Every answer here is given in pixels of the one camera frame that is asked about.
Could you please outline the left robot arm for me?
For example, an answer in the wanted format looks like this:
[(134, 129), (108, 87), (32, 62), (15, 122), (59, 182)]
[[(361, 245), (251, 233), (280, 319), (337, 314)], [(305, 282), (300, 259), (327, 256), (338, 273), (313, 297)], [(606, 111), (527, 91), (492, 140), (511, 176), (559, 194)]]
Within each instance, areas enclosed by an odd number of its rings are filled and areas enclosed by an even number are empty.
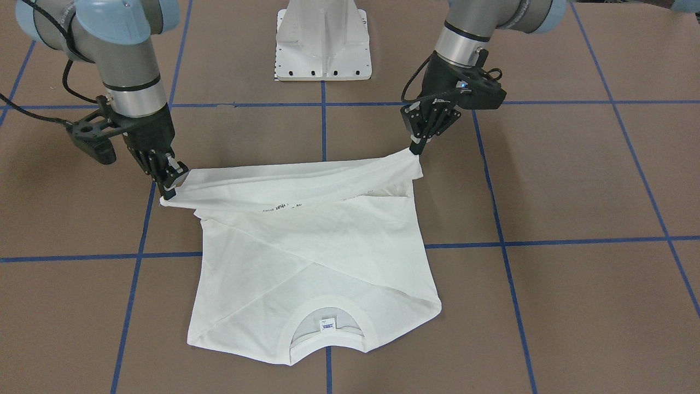
[(435, 48), (416, 71), (423, 76), (418, 96), (401, 96), (410, 152), (422, 154), (433, 137), (462, 117), (462, 109), (493, 110), (503, 104), (501, 70), (485, 69), (495, 31), (546, 33), (566, 9), (565, 1), (451, 1)]

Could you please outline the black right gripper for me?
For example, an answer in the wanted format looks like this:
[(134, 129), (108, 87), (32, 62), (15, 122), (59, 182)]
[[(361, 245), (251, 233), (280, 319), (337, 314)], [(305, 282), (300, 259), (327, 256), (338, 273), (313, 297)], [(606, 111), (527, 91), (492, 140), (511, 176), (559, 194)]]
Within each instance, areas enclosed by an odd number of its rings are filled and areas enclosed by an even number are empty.
[(154, 179), (161, 197), (165, 200), (175, 197), (175, 187), (185, 180), (190, 170), (175, 159), (172, 149), (175, 129), (168, 105), (138, 118), (112, 111), (112, 121), (119, 128), (125, 128), (123, 140), (129, 152), (137, 162), (147, 164), (148, 174)]

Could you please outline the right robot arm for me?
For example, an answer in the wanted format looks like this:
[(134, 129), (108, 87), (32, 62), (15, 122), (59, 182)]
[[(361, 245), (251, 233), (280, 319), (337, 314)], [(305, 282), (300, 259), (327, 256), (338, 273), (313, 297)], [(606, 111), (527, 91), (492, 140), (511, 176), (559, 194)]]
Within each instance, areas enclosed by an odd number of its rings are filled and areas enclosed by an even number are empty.
[(82, 119), (55, 119), (73, 144), (100, 164), (115, 162), (122, 136), (163, 199), (172, 199), (188, 167), (172, 149), (173, 127), (151, 37), (177, 27), (176, 1), (17, 1), (21, 29), (70, 62), (95, 64), (106, 93)]

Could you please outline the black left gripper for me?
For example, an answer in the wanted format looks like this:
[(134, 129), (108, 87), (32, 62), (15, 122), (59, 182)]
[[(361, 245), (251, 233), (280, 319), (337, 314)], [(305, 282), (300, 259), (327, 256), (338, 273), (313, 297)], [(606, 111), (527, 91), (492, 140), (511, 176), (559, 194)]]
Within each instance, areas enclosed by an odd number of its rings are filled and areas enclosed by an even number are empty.
[(400, 108), (406, 130), (410, 133), (410, 152), (422, 154), (425, 145), (435, 136), (442, 135), (452, 125), (452, 109), (437, 107), (432, 103), (438, 94), (452, 91), (461, 85), (463, 77), (475, 76), (477, 66), (462, 67), (440, 57), (433, 51), (427, 63), (422, 81), (422, 102), (406, 104)]

